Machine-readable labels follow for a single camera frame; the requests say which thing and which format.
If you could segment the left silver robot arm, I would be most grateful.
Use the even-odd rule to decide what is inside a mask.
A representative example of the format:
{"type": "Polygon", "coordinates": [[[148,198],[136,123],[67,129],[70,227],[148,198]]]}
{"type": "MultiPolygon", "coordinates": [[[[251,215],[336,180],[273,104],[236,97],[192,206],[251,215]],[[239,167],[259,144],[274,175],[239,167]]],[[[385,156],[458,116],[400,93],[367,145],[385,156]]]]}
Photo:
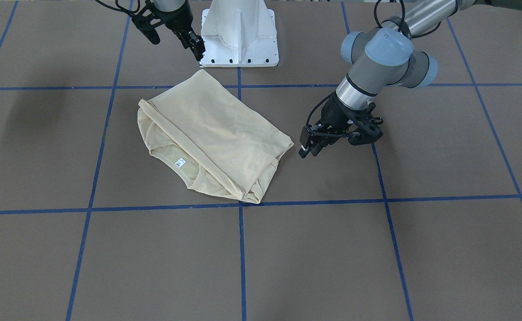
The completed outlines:
{"type": "Polygon", "coordinates": [[[438,73],[438,62],[414,49],[412,39],[436,30],[447,17],[473,6],[473,0],[420,0],[410,9],[366,33],[353,31],[341,45],[341,55],[352,67],[338,87],[320,103],[321,115],[302,128],[299,155],[318,155],[320,150],[346,138],[358,146],[381,138],[381,117],[373,116],[375,100],[386,86],[421,88],[430,85],[438,73]]]}

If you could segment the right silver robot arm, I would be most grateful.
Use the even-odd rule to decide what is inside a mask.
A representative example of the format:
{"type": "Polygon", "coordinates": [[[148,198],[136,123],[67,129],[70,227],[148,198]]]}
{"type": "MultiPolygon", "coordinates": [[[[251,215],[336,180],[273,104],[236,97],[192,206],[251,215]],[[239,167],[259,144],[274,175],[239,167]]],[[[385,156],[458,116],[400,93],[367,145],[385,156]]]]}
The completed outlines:
{"type": "Polygon", "coordinates": [[[192,27],[193,14],[189,1],[154,0],[153,4],[167,29],[177,36],[184,49],[192,51],[196,61],[201,61],[205,53],[205,43],[192,27]]]}

